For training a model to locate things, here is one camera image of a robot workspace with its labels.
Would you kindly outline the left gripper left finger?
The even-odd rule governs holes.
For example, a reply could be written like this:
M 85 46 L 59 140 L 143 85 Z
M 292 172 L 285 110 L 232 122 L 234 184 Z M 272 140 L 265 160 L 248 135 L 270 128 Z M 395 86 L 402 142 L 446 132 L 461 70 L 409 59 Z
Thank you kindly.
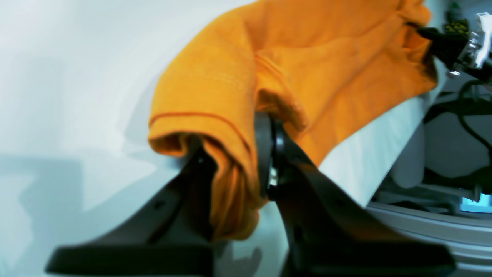
M 195 152 L 133 216 L 100 237 L 54 250 L 46 272 L 89 277 L 214 276 L 209 212 L 216 163 Z

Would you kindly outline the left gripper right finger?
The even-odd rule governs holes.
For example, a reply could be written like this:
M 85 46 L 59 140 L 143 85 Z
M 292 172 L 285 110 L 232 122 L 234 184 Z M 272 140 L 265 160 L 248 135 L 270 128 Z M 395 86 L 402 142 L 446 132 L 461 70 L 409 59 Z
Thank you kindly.
M 441 244 L 402 235 L 352 200 L 264 112 L 254 119 L 261 196 L 276 203 L 288 238 L 282 277 L 449 277 Z

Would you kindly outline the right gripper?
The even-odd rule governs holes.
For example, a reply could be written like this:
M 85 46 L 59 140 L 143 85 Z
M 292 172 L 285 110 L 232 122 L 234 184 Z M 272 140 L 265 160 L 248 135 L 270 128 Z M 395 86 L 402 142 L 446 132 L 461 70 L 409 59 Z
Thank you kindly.
M 457 44 L 463 42 L 467 35 L 448 35 L 440 33 L 437 28 L 426 27 L 418 29 L 418 34 L 430 42 L 429 54 L 438 58 L 446 69 L 450 69 L 453 61 L 451 60 L 457 52 Z

